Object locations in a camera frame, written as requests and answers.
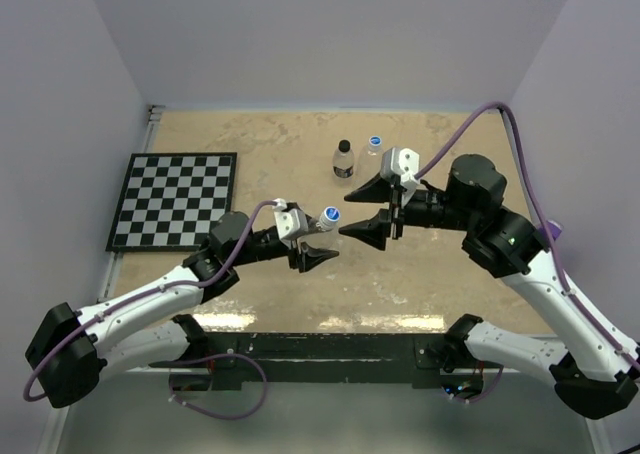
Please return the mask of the small clear plastic bottle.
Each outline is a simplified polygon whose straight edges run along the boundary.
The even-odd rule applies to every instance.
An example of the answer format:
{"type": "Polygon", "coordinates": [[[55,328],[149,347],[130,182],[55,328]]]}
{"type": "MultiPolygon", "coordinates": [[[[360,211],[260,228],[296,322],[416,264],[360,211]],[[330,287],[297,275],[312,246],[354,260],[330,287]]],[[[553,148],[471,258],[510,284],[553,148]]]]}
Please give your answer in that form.
{"type": "Polygon", "coordinates": [[[332,160],[332,168],[334,175],[339,179],[350,179],[354,174],[355,156],[351,150],[349,152],[340,152],[337,149],[334,152],[332,160]]]}

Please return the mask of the black white checkerboard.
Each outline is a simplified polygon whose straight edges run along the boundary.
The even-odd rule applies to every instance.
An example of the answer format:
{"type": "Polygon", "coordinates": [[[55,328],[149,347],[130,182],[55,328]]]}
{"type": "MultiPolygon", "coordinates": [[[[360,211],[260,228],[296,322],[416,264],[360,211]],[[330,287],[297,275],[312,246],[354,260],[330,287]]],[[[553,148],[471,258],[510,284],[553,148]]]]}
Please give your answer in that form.
{"type": "Polygon", "coordinates": [[[150,153],[159,155],[144,206],[140,243],[126,252],[180,252],[198,247],[210,228],[231,211],[238,154],[235,152],[150,153]]]}

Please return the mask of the purple object table edge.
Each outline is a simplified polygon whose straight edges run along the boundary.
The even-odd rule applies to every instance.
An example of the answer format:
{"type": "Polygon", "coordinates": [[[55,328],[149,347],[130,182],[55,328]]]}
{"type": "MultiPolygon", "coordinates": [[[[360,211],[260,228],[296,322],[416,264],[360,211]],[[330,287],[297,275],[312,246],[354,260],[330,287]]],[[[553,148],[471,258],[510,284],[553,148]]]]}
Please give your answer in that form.
{"type": "Polygon", "coordinates": [[[553,241],[557,241],[564,230],[563,226],[552,219],[548,219],[546,221],[546,226],[553,241]]]}

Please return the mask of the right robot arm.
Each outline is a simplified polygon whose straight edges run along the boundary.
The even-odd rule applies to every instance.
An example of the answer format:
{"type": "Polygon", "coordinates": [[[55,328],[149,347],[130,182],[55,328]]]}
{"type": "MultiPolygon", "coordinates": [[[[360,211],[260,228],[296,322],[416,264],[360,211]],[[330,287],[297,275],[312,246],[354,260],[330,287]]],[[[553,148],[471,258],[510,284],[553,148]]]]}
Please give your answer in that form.
{"type": "Polygon", "coordinates": [[[526,217],[504,207],[506,178],[479,154],[454,159],[444,189],[413,181],[415,152],[386,152],[380,172],[345,195],[376,203],[378,213],[340,228],[344,236],[385,250],[405,227],[464,233],[462,249],[493,278],[519,294],[558,339],[543,341],[465,314],[444,335],[443,370],[484,362],[514,369],[550,386],[588,419],[627,408],[639,392],[639,344],[622,333],[555,267],[549,240],[526,217]]]}

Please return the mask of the aluminium rail left edge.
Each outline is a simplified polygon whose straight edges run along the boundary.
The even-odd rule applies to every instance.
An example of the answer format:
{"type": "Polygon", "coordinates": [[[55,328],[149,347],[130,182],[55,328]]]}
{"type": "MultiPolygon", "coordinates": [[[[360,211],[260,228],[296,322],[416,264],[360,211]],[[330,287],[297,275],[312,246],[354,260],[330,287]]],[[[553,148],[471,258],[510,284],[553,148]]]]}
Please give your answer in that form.
{"type": "Polygon", "coordinates": [[[116,215],[107,242],[108,248],[115,248],[106,275],[106,280],[100,289],[96,307],[108,308],[113,300],[113,290],[117,281],[122,250],[134,249],[140,243],[145,221],[143,219],[146,208],[137,205],[149,204],[149,197],[153,188],[151,177],[157,170],[159,155],[150,154],[153,146],[153,134],[159,125],[163,106],[153,106],[149,112],[150,120],[142,145],[142,150],[134,152],[129,159],[125,173],[123,187],[116,208],[116,215]]]}

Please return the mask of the black bottle cap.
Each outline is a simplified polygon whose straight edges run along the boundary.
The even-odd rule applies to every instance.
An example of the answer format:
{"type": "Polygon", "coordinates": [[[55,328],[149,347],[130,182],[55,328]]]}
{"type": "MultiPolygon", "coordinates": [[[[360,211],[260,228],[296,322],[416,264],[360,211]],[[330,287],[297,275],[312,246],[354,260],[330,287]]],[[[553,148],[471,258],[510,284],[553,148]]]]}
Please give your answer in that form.
{"type": "Polygon", "coordinates": [[[339,142],[338,149],[343,153],[349,152],[351,150],[351,144],[348,140],[343,139],[339,142]]]}

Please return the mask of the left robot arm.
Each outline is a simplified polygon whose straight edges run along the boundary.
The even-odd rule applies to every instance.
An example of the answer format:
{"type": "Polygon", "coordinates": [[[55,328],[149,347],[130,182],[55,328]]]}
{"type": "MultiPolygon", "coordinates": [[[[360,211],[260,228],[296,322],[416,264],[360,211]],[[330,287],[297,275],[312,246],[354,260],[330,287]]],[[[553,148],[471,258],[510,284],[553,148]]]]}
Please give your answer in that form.
{"type": "Polygon", "coordinates": [[[290,268],[305,273],[337,257],[337,251],[314,248],[304,239],[335,233],[338,208],[327,207],[312,217],[281,199],[258,206],[271,208],[273,226],[256,231],[254,214],[228,212],[194,253],[149,284],[77,310],[68,303],[49,309],[25,352],[32,372],[24,400],[46,399],[63,408],[131,368],[158,362],[196,366],[206,357],[207,337],[183,312],[237,284],[236,267],[284,258],[290,268]]]}

